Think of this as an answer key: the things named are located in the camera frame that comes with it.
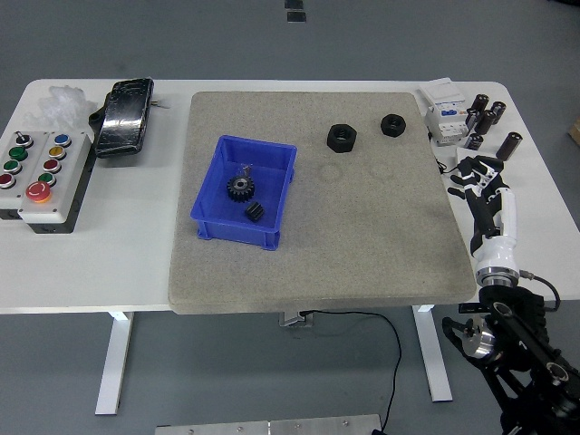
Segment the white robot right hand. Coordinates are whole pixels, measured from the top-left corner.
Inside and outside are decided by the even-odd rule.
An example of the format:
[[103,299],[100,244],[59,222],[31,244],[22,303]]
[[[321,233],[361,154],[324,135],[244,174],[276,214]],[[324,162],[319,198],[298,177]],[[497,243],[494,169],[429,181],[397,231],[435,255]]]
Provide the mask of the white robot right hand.
[[477,155],[458,162],[459,173],[450,177],[456,187],[451,195],[465,200],[474,218],[474,235],[469,251],[477,260],[476,277],[490,270],[507,271],[514,277],[519,269],[514,258],[517,245],[517,203],[504,182],[500,159]]

